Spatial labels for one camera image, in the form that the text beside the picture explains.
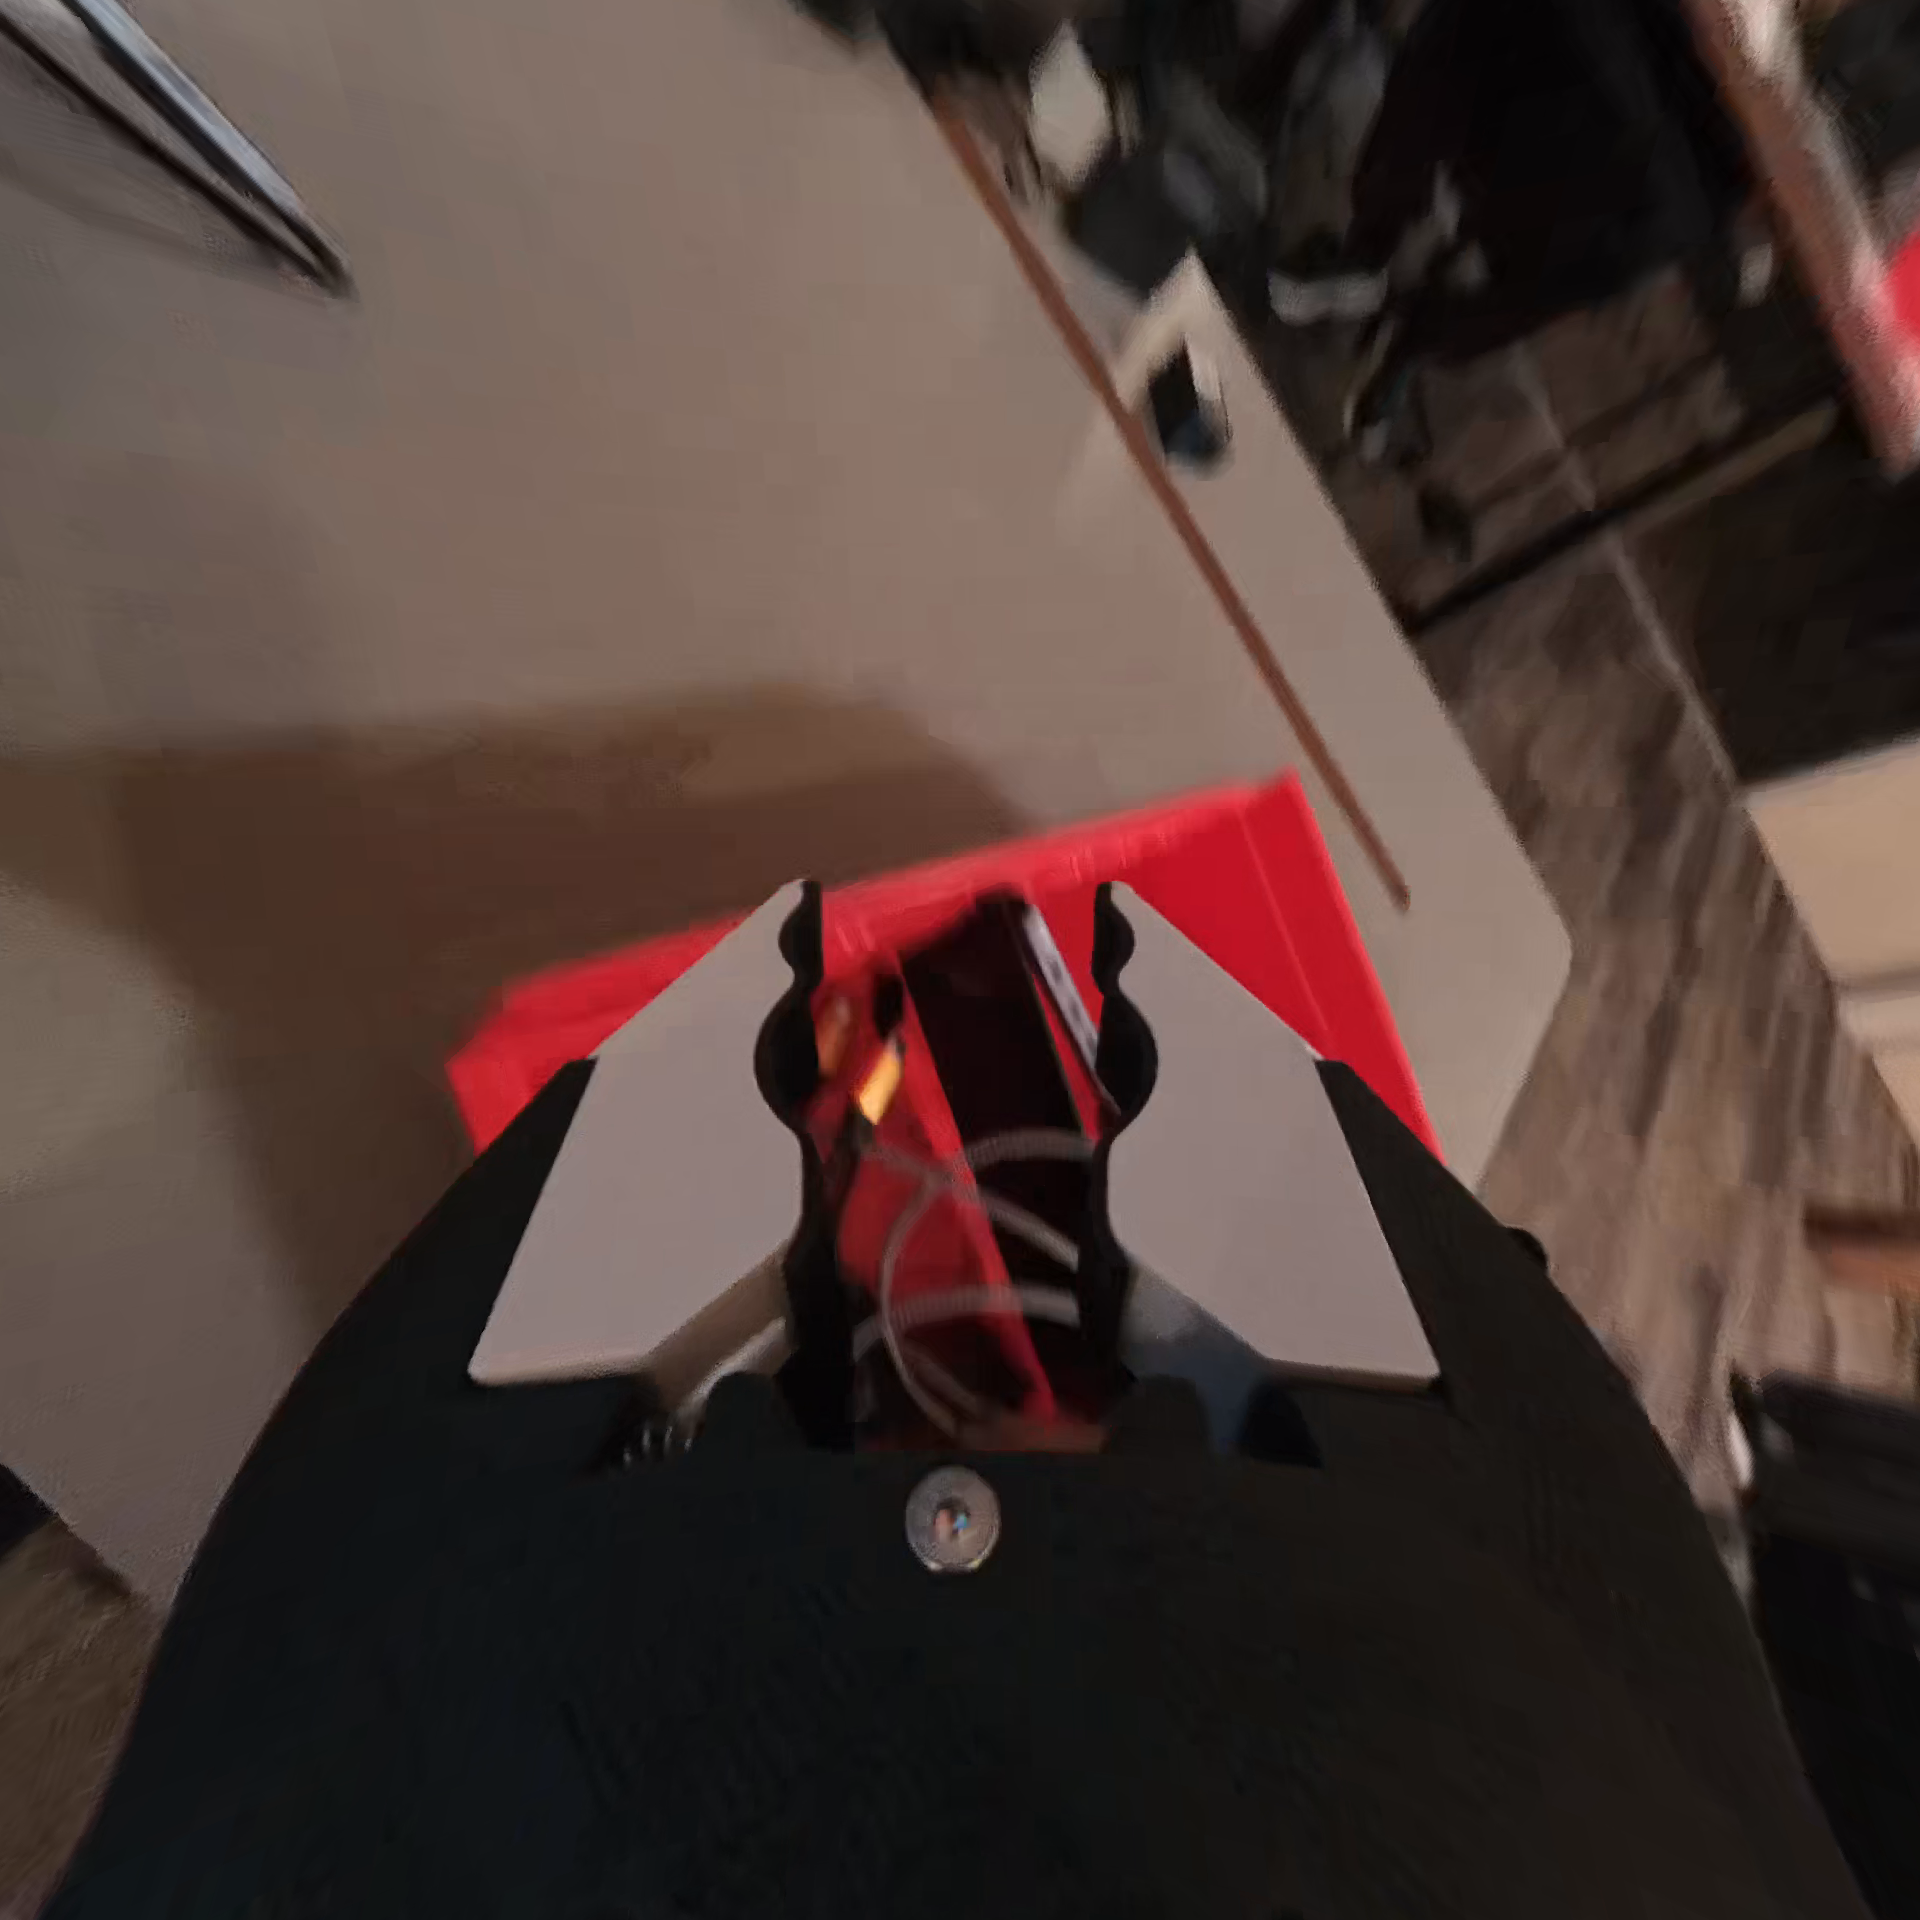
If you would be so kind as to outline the silver usb hub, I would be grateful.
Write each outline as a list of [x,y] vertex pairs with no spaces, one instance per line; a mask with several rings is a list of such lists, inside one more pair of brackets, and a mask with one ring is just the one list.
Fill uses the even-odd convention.
[[1091,1108],[1091,1135],[1106,1135],[1120,1102],[1110,1102],[1110,1089],[1100,1078],[1100,1010],[1091,1010],[1091,999],[1084,999],[1041,902],[1016,902],[1016,930],[1021,930],[1025,977],[1035,977],[1035,995],[1045,1006],[1045,1024],[1068,1050],[1074,1102]]

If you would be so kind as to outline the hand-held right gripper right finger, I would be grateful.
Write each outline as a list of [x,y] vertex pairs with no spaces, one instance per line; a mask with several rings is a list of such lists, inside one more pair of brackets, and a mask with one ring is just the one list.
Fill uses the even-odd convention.
[[1426,1395],[1443,1358],[1359,1174],[1325,1052],[1139,885],[1100,885],[1100,1084],[1084,1336],[1177,1386],[1239,1459],[1292,1386]]

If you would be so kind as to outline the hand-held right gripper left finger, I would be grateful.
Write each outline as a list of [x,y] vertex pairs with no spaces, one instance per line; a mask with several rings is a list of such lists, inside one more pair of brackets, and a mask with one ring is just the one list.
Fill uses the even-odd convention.
[[640,1380],[692,1405],[725,1358],[782,1328],[805,1432],[848,1450],[815,995],[826,885],[785,879],[590,1050],[470,1386]]

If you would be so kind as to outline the red plastic bin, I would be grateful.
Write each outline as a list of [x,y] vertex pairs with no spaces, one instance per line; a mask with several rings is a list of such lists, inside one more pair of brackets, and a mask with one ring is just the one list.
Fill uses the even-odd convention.
[[[1091,1450],[1132,1386],[1084,1336],[1084,1207],[1106,1135],[1074,1102],[1016,930],[1016,902],[1041,902],[1100,1010],[1091,934],[1110,879],[1279,1010],[1325,1071],[1383,1071],[1383,1119],[1414,1119],[1426,1149],[1426,1102],[1292,776],[826,885],[815,1139],[848,1287],[848,1450]],[[584,1040],[590,1064],[739,923],[506,995],[450,1064],[480,1149],[506,1149],[506,1097],[528,1097],[566,1040]],[[721,1380],[733,1374],[785,1386],[782,1328],[757,1328]]]

